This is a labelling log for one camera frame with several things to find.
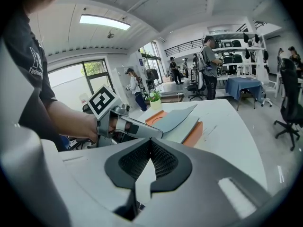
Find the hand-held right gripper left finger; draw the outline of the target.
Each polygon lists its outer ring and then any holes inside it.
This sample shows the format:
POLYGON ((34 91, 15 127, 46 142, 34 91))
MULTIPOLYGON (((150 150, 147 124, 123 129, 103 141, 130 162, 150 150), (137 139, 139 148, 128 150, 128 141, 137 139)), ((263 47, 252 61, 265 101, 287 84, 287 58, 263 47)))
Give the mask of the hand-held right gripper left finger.
POLYGON ((70 226, 149 227, 149 209, 139 212, 136 198, 136 181, 149 158, 148 139, 60 153, 70 226))

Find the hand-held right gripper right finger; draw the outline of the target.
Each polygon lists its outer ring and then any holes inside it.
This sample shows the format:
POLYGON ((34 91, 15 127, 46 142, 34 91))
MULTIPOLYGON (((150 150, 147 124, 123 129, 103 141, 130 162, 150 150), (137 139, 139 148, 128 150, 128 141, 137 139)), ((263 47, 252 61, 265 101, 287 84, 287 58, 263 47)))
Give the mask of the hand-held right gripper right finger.
POLYGON ((137 200, 145 208, 134 219, 144 227, 224 227, 262 207, 271 196, 249 175, 222 157, 169 142, 192 162, 191 175, 176 190, 150 193, 156 180, 148 161, 135 183, 137 200))

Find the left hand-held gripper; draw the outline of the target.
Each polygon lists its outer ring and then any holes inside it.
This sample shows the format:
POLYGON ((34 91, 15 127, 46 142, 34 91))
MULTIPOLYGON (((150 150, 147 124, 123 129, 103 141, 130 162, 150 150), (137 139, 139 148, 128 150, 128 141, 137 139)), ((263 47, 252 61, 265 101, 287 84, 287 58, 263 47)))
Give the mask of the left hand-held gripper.
POLYGON ((88 106, 97 119, 96 147, 112 144, 111 118, 118 117, 118 131, 134 138, 162 138, 163 132, 140 121, 128 117, 130 106, 106 85, 103 85, 88 100, 88 106))

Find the person's left hand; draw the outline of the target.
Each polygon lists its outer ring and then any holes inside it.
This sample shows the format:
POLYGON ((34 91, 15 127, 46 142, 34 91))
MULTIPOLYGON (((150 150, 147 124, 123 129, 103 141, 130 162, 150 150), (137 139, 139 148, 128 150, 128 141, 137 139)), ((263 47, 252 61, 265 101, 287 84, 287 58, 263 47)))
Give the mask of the person's left hand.
POLYGON ((111 117, 109 119, 109 128, 108 131, 127 131, 131 127, 131 123, 121 119, 120 117, 111 117))

